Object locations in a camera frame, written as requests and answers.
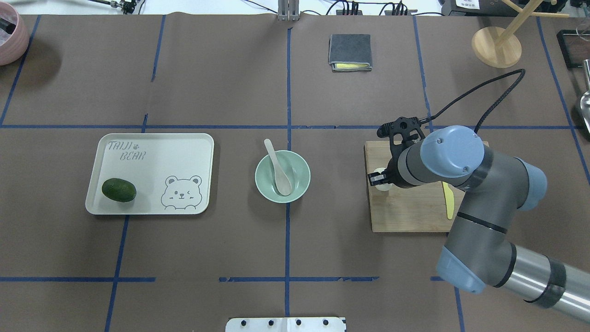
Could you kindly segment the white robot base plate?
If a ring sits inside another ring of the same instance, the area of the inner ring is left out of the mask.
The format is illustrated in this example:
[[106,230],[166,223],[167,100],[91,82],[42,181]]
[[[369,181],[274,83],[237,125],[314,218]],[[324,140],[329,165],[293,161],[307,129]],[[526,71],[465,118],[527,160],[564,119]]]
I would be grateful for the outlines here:
[[228,320],[226,332],[346,332],[340,317],[253,317]]

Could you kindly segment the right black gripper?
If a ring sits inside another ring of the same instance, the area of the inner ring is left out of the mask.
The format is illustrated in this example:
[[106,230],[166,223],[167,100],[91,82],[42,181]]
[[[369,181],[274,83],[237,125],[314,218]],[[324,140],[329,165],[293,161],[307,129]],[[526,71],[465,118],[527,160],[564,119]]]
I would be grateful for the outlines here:
[[370,186],[392,184],[400,187],[401,175],[397,166],[397,159],[390,159],[384,171],[369,173],[367,180]]

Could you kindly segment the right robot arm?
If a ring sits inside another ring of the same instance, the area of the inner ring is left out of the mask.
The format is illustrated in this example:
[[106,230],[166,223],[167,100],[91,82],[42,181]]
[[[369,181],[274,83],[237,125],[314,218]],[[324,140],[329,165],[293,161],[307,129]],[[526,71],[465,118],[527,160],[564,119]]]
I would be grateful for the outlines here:
[[392,157],[383,172],[367,175],[372,186],[400,188],[445,182],[464,192],[437,262],[438,275],[460,290],[480,294],[504,288],[525,302],[589,322],[589,274],[507,240],[517,211],[544,198],[539,168],[486,146],[474,130],[453,125],[429,135],[401,118],[377,130]]

